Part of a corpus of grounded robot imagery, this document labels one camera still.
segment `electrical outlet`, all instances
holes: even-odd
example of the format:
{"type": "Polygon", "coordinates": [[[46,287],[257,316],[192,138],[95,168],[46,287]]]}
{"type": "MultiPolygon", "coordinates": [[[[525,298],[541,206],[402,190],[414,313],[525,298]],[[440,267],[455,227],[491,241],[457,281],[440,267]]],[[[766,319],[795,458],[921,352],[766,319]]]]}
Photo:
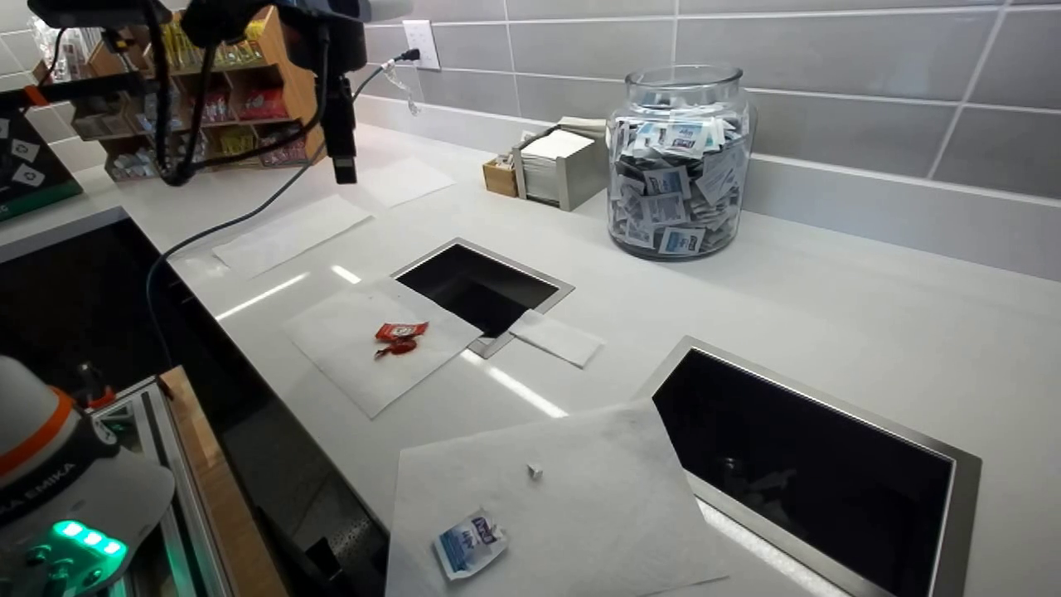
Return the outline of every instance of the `electrical outlet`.
{"type": "Polygon", "coordinates": [[[403,42],[422,51],[422,69],[439,69],[433,30],[431,21],[402,21],[403,42]]]}

